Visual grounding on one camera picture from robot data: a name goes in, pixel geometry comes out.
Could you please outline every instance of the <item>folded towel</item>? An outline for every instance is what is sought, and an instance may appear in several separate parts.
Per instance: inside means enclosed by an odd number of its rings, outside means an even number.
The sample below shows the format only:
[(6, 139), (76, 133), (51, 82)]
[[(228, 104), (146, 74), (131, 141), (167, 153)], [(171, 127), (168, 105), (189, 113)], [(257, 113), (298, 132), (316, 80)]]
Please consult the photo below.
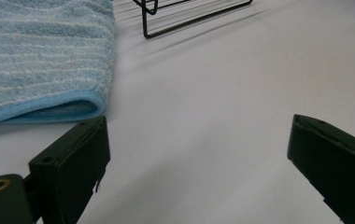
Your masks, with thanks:
[(101, 114), (113, 55), (110, 0), (0, 0), (0, 122)]

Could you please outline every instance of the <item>towel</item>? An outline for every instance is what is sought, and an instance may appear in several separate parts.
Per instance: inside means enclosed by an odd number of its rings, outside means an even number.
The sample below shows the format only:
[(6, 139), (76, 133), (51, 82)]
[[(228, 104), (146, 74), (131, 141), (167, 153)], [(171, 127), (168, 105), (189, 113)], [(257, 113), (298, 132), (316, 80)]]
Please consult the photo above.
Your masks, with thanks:
[(102, 114), (113, 56), (110, 0), (0, 0), (0, 122)]

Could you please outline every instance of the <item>white table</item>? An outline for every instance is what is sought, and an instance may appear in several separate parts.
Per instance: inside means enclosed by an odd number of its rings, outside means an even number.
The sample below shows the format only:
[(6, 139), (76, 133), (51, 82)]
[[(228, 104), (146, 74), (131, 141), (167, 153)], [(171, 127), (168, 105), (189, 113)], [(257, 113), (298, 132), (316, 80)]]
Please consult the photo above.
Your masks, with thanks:
[[(153, 40), (129, 2), (114, 2), (112, 161), (79, 223), (340, 223), (286, 152), (293, 114), (355, 136), (355, 1), (255, 0)], [(0, 175), (28, 175), (73, 126), (0, 125)]]

